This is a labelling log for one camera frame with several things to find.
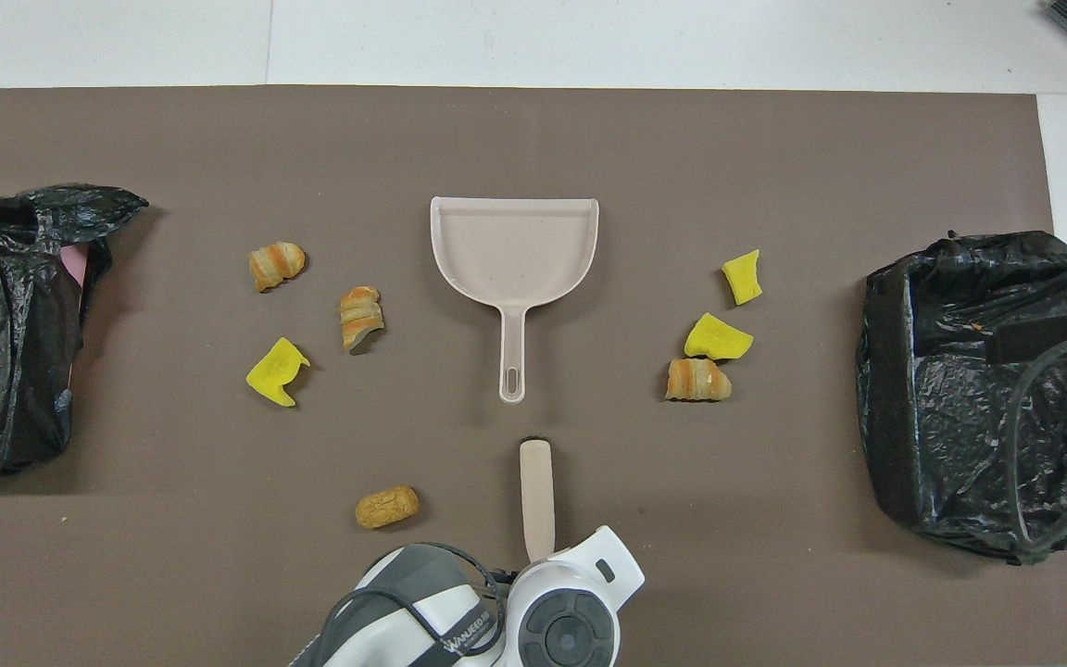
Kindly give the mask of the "beige plastic dustpan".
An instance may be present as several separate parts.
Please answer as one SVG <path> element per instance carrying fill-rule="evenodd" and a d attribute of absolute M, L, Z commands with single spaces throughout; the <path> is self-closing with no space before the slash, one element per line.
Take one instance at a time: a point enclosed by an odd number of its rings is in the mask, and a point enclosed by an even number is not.
<path fill-rule="evenodd" d="M 498 312 L 498 396 L 526 394 L 526 321 L 531 309 L 575 290 L 596 257 L 598 198 L 436 195 L 429 203 L 433 258 L 459 293 Z"/>

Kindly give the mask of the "beige hand brush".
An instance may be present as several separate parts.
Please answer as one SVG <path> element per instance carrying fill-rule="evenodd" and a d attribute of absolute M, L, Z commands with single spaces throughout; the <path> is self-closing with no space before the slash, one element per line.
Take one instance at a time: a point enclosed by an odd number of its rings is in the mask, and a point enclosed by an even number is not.
<path fill-rule="evenodd" d="M 530 563 L 550 558 L 558 540 L 550 440 L 522 439 L 517 447 L 522 541 Z"/>

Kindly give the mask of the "toy croissant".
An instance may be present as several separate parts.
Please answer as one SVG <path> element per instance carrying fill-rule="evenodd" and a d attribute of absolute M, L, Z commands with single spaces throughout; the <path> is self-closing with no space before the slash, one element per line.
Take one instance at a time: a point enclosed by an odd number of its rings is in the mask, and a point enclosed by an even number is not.
<path fill-rule="evenodd" d="M 308 265 L 308 254 L 292 242 L 275 242 L 248 253 L 248 267 L 255 290 L 264 293 L 293 280 Z"/>
<path fill-rule="evenodd" d="M 711 359 L 671 359 L 666 369 L 666 401 L 719 402 L 733 391 L 732 381 Z"/>
<path fill-rule="evenodd" d="M 343 350 L 351 353 L 373 331 L 385 328 L 381 295 L 371 284 L 360 284 L 339 299 Z"/>

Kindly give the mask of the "yellow sponge piece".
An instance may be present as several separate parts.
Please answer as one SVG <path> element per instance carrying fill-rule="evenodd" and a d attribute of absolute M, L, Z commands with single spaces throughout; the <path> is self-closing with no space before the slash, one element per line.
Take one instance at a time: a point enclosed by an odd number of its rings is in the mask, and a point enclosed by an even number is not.
<path fill-rule="evenodd" d="M 686 358 L 733 360 L 744 358 L 754 345 L 753 334 L 738 330 L 720 318 L 703 313 L 684 342 Z"/>
<path fill-rule="evenodd" d="M 763 293 L 759 283 L 759 248 L 722 265 L 722 274 L 737 307 Z"/>
<path fill-rule="evenodd" d="M 246 374 L 245 382 L 251 390 L 265 397 L 272 404 L 294 407 L 294 398 L 287 392 L 289 384 L 300 374 L 301 368 L 309 368 L 310 360 L 293 342 L 280 337 L 262 359 Z"/>

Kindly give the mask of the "brown toy bread roll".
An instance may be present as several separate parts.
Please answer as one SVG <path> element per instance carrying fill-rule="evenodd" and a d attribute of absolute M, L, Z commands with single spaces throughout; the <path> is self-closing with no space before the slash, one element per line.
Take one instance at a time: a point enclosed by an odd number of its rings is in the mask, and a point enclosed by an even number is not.
<path fill-rule="evenodd" d="M 361 498 L 353 510 L 364 529 L 380 529 L 418 514 L 421 501 L 409 485 L 395 485 Z"/>

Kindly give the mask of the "open bin with black liner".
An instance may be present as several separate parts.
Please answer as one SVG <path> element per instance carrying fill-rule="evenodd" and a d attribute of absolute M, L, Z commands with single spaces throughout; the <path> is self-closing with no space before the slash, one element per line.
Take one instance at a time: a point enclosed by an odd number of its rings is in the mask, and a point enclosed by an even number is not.
<path fill-rule="evenodd" d="M 957 236 L 865 279 L 857 414 L 911 533 L 1008 563 L 1067 549 L 1067 245 Z"/>

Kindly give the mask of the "brown table mat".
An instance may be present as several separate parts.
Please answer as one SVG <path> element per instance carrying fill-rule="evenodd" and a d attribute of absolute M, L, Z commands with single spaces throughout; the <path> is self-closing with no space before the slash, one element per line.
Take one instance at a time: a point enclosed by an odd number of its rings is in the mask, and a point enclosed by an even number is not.
<path fill-rule="evenodd" d="M 517 443 L 550 439 L 558 540 L 614 528 L 646 574 L 620 667 L 1066 664 L 1067 550 L 1015 567 L 908 533 L 872 494 L 854 356 L 864 277 L 957 233 L 1042 231 L 1020 94 L 720 90 L 0 90 L 0 195 L 87 182 L 111 237 L 70 447 L 0 478 L 0 667 L 283 667 L 384 552 L 517 569 Z M 436 195 L 598 198 L 596 257 L 526 321 L 453 290 Z M 292 242 L 255 290 L 248 253 Z M 737 307 L 722 265 L 759 248 Z M 340 296 L 385 328 L 343 350 Z M 753 334 L 719 402 L 666 401 L 710 312 Z M 280 337 L 309 368 L 272 404 Z M 395 485 L 418 514 L 364 529 Z"/>

